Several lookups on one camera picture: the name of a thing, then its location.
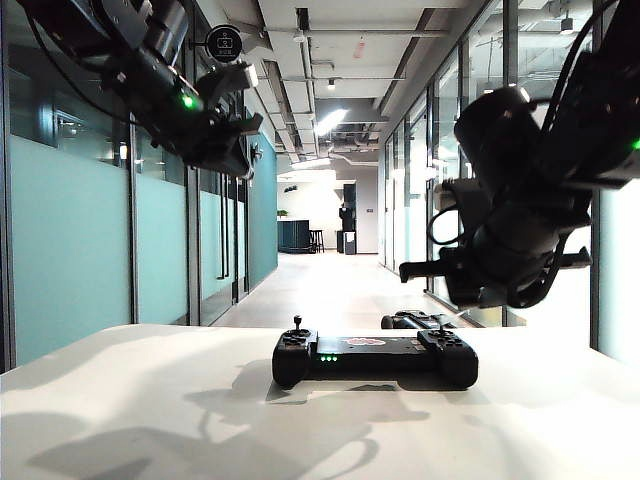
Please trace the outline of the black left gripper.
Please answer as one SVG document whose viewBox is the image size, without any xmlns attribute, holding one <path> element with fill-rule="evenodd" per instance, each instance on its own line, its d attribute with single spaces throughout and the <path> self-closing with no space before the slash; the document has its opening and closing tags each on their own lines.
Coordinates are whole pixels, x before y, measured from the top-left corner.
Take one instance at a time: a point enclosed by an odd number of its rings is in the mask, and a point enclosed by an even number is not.
<svg viewBox="0 0 640 480">
<path fill-rule="evenodd" d="M 240 119 L 215 111 L 172 113 L 173 153 L 189 166 L 252 179 L 252 160 L 240 147 L 240 137 L 257 135 L 263 122 L 259 113 Z"/>
</svg>

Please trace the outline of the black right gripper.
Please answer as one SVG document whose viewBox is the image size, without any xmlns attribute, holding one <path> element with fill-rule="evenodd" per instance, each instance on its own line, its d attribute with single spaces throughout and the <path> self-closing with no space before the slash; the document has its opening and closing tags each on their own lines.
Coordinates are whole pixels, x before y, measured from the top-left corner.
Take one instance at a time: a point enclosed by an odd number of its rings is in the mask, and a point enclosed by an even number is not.
<svg viewBox="0 0 640 480">
<path fill-rule="evenodd" d="M 548 293 L 559 268 L 592 264 L 586 247 L 562 254 L 561 244 L 539 257 L 446 248 L 444 259 L 400 264 L 399 276 L 402 283 L 445 276 L 449 297 L 457 306 L 534 306 Z"/>
</svg>

